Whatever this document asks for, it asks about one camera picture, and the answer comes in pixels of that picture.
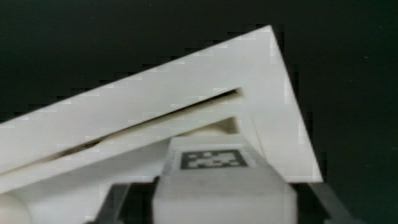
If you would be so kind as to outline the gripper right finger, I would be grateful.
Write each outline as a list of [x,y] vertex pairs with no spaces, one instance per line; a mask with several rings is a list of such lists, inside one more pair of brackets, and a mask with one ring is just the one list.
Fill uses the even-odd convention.
[[299,183],[299,224],[368,224],[350,213],[327,183]]

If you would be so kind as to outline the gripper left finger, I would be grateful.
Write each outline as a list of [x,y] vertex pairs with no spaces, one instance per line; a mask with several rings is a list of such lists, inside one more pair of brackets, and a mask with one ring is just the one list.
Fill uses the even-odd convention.
[[88,224],[155,224],[153,198],[159,178],[151,182],[116,183],[98,215]]

